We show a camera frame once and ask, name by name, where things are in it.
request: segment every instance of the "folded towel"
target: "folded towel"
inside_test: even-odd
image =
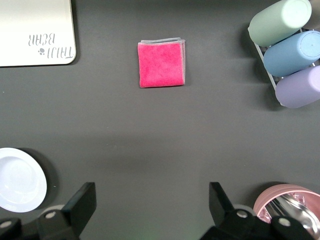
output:
[[[185,40],[180,37],[138,43],[140,87],[185,84]]]

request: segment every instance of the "dark gray table surface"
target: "dark gray table surface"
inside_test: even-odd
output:
[[[274,181],[320,192],[320,102],[281,107],[247,27],[275,0],[76,0],[71,65],[0,68],[0,147],[48,174],[39,209],[95,182],[83,240],[197,240],[209,182],[253,207]],[[184,86],[139,87],[140,40],[186,40]]]

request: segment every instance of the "white bowl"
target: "white bowl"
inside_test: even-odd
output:
[[[45,199],[44,171],[29,154],[16,148],[0,148],[0,207],[25,213]]]

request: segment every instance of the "pink bowl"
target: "pink bowl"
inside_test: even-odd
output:
[[[270,201],[283,194],[292,193],[301,193],[305,198],[305,206],[320,219],[320,195],[307,188],[293,184],[278,184],[263,191],[256,199],[253,211],[259,218],[262,210]]]

